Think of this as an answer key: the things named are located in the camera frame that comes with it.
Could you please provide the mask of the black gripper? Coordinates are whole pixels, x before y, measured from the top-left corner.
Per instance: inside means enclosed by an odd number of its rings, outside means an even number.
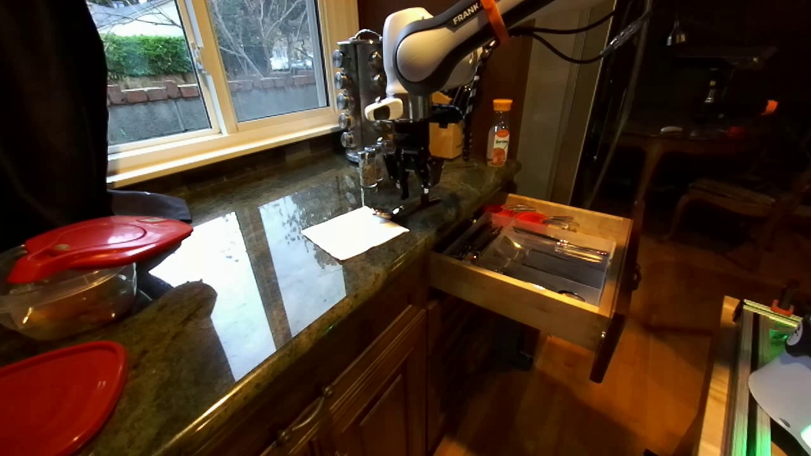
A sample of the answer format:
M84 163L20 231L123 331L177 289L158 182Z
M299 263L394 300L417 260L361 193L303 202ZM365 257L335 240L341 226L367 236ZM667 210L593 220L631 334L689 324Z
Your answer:
M432 191L441 177L441 163L428 150L428 125L437 110L427 96L412 101L385 96L367 106L367 120L389 126L384 163L399 191L399 202L389 207L389 215L407 224L435 206Z

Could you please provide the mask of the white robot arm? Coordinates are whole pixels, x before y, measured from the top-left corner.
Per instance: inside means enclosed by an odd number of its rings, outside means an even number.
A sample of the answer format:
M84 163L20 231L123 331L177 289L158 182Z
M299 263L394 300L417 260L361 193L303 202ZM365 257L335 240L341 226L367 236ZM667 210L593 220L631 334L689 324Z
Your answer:
M441 177L441 160L428 153L428 125L464 120L464 101L435 106L432 96L463 88L478 79L480 60L552 0L456 0L441 13L403 7L384 23L384 96L365 106L371 121L394 126L394 150L384 154L399 187L399 206L389 215L407 224L432 207L432 187Z

